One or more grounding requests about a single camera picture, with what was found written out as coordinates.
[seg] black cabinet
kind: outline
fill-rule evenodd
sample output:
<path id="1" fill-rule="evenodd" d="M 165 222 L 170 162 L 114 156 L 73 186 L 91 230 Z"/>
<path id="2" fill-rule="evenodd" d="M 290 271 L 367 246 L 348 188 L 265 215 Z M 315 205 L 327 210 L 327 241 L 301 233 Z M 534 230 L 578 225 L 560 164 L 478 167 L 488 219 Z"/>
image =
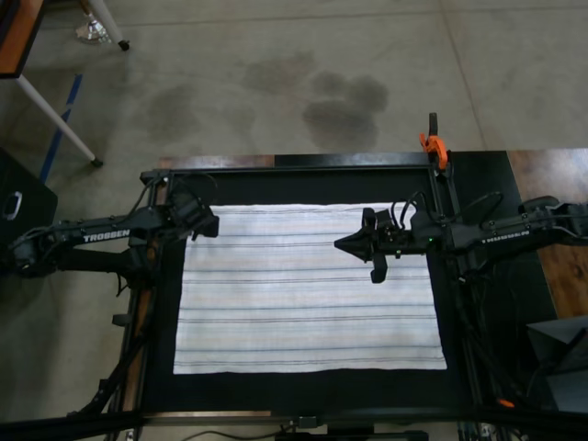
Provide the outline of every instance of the black cabinet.
<path id="1" fill-rule="evenodd" d="M 51 225 L 56 207 L 57 196 L 0 149 L 0 245 Z"/>

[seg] white cloth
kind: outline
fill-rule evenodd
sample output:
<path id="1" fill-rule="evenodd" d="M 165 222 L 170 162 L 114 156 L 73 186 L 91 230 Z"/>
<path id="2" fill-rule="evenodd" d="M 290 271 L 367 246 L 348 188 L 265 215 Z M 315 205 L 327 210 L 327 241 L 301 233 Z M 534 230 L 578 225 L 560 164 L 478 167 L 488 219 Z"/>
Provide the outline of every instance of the white cloth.
<path id="1" fill-rule="evenodd" d="M 219 237 L 187 242 L 174 373 L 447 368 L 426 257 L 374 285 L 334 247 L 364 207 L 390 204 L 213 207 Z"/>

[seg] robotic arm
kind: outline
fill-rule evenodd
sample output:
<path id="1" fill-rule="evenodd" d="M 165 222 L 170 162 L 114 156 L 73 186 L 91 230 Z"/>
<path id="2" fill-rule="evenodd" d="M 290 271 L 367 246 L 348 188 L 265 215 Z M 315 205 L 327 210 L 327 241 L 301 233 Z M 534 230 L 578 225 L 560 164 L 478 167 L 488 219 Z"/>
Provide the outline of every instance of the robotic arm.
<path id="1" fill-rule="evenodd" d="M 125 278 L 148 273 L 153 259 L 148 256 L 152 241 L 159 244 L 203 234 L 216 237 L 219 218 L 189 188 L 169 188 L 166 175 L 152 179 L 141 197 L 126 215 L 103 219 L 61 221 L 47 228 L 31 230 L 11 243 L 2 258 L 2 267 L 23 277 L 43 277 L 56 270 L 115 272 Z M 146 207 L 137 209 L 143 196 L 156 186 L 164 187 L 164 204 L 150 195 Z M 129 237 L 129 249 L 123 253 L 102 253 L 75 249 L 77 245 Z"/>
<path id="2" fill-rule="evenodd" d="M 553 197 L 543 197 L 522 204 L 517 215 L 467 224 L 460 214 L 445 218 L 431 212 L 422 192 L 413 195 L 406 207 L 416 204 L 418 196 L 422 197 L 423 205 L 417 206 L 410 230 L 403 221 L 406 208 L 400 221 L 396 220 L 393 206 L 377 213 L 364 209 L 361 229 L 335 241 L 336 248 L 364 262 L 373 262 L 373 283 L 381 283 L 386 278 L 386 255 L 400 258 L 404 254 L 425 254 L 436 249 L 457 258 L 459 278 L 465 281 L 494 263 L 525 251 L 554 243 L 588 245 L 588 204 L 560 203 Z M 470 207 L 490 196 L 502 198 L 499 193 L 493 193 Z"/>

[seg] blue tape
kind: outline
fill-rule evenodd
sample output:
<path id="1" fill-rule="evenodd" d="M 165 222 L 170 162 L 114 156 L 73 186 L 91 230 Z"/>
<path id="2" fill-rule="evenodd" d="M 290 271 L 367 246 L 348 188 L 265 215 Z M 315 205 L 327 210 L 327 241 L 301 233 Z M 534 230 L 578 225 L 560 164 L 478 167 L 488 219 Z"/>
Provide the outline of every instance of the blue tape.
<path id="1" fill-rule="evenodd" d="M 72 110 L 68 108 L 66 112 L 62 115 L 62 119 L 67 122 L 70 118 L 70 114 Z M 51 170 L 51 166 L 53 165 L 53 160 L 55 159 L 55 155 L 59 150 L 59 144 L 62 141 L 63 132 L 59 129 L 53 133 L 53 138 L 51 139 L 51 144 L 49 144 L 49 151 L 47 152 L 47 156 L 45 156 L 45 162 L 43 163 L 43 168 L 40 170 L 40 182 L 45 184 L 47 182 L 47 178 L 49 177 L 49 171 Z"/>
<path id="2" fill-rule="evenodd" d="M 62 119 L 67 122 L 70 118 L 72 113 L 71 105 L 74 103 L 75 98 L 77 97 L 77 93 L 80 90 L 80 85 L 82 84 L 82 78 L 84 76 L 79 73 L 73 79 L 72 88 L 70 89 L 70 95 L 67 96 L 67 103 L 66 105 L 69 107 L 65 113 L 62 115 Z M 53 138 L 51 138 L 51 144 L 49 145 L 49 151 L 45 156 L 45 162 L 43 163 L 43 167 L 40 170 L 40 181 L 45 184 L 47 182 L 47 178 L 49 177 L 49 172 L 51 171 L 51 166 L 53 165 L 53 161 L 55 160 L 55 156 L 57 155 L 57 151 L 59 150 L 59 144 L 62 141 L 63 133 L 61 130 L 57 129 L 55 133 L 53 133 Z"/>
<path id="3" fill-rule="evenodd" d="M 75 101 L 75 97 L 77 96 L 77 93 L 80 90 L 80 85 L 82 84 L 82 77 L 83 75 L 79 73 L 73 80 L 72 90 L 70 90 L 70 95 L 67 97 L 68 106 L 73 104 Z"/>

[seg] wooden surface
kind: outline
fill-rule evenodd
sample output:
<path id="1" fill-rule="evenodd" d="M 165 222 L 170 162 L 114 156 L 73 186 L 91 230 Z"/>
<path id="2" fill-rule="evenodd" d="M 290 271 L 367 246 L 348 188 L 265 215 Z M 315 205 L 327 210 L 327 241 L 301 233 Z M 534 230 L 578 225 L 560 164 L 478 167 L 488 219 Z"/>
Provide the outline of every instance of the wooden surface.
<path id="1" fill-rule="evenodd" d="M 149 303 L 151 302 L 152 293 L 149 289 L 141 291 L 139 297 L 139 306 L 137 308 L 137 322 L 133 336 L 137 336 L 139 330 L 145 322 Z M 135 402 L 137 401 L 137 394 L 139 392 L 139 382 L 141 379 L 141 365 L 142 365 L 143 350 L 141 349 L 135 359 L 129 366 L 127 372 L 127 383 L 125 384 L 125 393 L 123 397 L 122 410 L 132 411 L 135 409 Z"/>
<path id="2" fill-rule="evenodd" d="M 257 168 L 273 167 L 273 154 L 243 156 L 193 156 L 190 158 L 162 158 L 159 168 L 192 169 L 192 168 Z"/>
<path id="3" fill-rule="evenodd" d="M 588 149 L 509 152 L 522 200 L 553 196 L 588 202 Z M 588 247 L 553 245 L 538 251 L 560 318 L 588 314 Z"/>
<path id="4" fill-rule="evenodd" d="M 0 47 L 0 75 L 20 76 L 21 60 L 28 55 L 29 40 L 34 38 L 43 0 L 20 0 L 10 30 Z"/>

